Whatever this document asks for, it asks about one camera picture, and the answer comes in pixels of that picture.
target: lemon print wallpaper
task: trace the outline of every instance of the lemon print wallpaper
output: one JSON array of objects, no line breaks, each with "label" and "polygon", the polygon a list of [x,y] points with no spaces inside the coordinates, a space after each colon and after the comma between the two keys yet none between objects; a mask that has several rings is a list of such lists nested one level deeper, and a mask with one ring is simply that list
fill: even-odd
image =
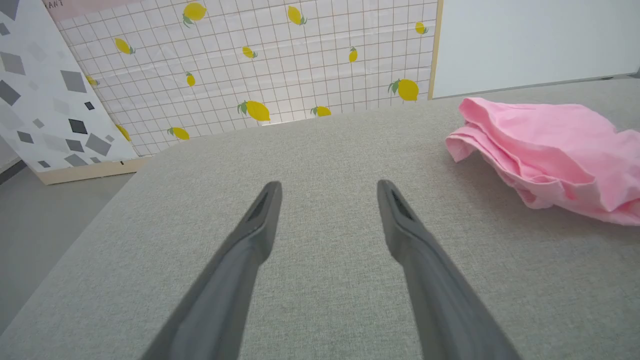
[{"label": "lemon print wallpaper", "polygon": [[56,24],[140,156],[427,101],[437,0],[119,1]]}]

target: gray floor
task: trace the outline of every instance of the gray floor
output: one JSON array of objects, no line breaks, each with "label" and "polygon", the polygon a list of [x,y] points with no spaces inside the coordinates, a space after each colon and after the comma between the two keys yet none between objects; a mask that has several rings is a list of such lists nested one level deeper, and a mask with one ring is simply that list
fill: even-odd
[{"label": "gray floor", "polygon": [[0,185],[0,334],[132,176],[46,186],[26,168]]}]

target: fabric texture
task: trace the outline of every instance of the fabric texture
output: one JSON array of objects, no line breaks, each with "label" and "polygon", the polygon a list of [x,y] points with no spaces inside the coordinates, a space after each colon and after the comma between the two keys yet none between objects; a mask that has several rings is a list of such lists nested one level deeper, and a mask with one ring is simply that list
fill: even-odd
[{"label": "fabric texture", "polygon": [[447,139],[456,162],[479,150],[532,209],[558,205],[640,225],[640,133],[578,104],[460,104],[465,125]]},{"label": "fabric texture", "polygon": [[[495,92],[638,128],[640,80]],[[137,359],[260,189],[284,196],[240,359],[418,359],[376,182],[393,181],[524,359],[637,359],[638,229],[532,210],[444,138],[462,98],[194,139],[105,206],[0,337],[0,359]]]}]

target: wooden base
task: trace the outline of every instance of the wooden base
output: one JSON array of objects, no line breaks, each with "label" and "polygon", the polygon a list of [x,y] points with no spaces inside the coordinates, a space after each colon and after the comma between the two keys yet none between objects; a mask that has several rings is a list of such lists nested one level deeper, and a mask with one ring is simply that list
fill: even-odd
[{"label": "wooden base", "polygon": [[130,174],[137,172],[148,160],[149,158],[139,158],[122,162],[117,161],[83,167],[61,168],[45,172],[33,171],[33,173],[36,174],[45,185],[51,185],[67,183],[69,181],[93,179],[94,177]]}]

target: wooden frame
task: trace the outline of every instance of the wooden frame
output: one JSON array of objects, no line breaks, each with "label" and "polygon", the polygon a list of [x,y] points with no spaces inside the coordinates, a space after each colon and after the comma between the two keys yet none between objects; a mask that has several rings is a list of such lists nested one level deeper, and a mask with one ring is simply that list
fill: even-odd
[{"label": "wooden frame", "polygon": [[69,181],[93,179],[94,177],[130,174],[137,172],[148,160],[149,158],[138,158],[126,161],[98,163],[83,167],[61,168],[45,172],[31,170],[45,185],[51,185],[67,183]]},{"label": "wooden frame", "polygon": [[438,65],[438,48],[440,47],[440,28],[442,27],[442,6],[444,0],[438,0],[436,11],[436,33],[433,35],[433,57],[431,59],[431,76],[429,77],[429,94],[427,99],[433,100],[433,85],[436,80],[436,66]]}]

